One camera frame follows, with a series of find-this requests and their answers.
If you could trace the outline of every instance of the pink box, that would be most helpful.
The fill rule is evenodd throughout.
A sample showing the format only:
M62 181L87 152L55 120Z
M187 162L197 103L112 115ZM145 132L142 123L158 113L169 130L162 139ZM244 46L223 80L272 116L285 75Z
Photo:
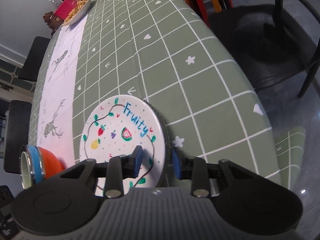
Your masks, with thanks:
M76 6L77 2L75 0L64 0L62 4L59 5L54 14L65 20L68 17L69 12L71 12L71 10Z

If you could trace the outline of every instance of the bowl of snacks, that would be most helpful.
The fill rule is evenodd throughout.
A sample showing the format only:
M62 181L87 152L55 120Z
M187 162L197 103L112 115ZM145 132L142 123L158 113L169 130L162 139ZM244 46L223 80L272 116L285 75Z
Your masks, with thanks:
M63 26L77 23L90 9L92 0L82 0L77 2L77 6L72 9L68 17L64 20Z

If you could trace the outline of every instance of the plate of food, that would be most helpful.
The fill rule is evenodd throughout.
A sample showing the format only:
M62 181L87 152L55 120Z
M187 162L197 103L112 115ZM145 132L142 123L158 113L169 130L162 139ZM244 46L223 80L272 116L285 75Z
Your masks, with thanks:
M77 6L71 10L62 25L73 25L77 23L90 9L91 2L92 0L82 0L77 2Z
M132 187L157 187L164 179L171 143L163 119L143 100L118 95L101 102L84 124L80 140L80 161L130 155L141 146L143 159L138 177L123 180L124 193ZM99 178L95 194L102 196L105 179Z

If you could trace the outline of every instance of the green leaf drawing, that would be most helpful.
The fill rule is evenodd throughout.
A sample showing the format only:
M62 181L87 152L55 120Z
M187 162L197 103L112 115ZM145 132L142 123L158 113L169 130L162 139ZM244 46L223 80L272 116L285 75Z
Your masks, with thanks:
M144 184L145 182L146 182L146 179L145 178L141 178L141 179L139 179L137 184Z

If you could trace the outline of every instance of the green tablecloth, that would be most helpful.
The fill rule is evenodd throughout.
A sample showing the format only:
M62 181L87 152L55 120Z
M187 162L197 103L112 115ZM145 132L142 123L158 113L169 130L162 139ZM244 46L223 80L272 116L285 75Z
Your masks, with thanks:
M281 183L271 126L256 93L184 1L94 0L93 4L76 71L72 120L76 162L84 122L92 110L108 97L132 94L158 110L171 141L185 155L210 163L226 158ZM31 144L36 142L41 87L57 36L39 72Z

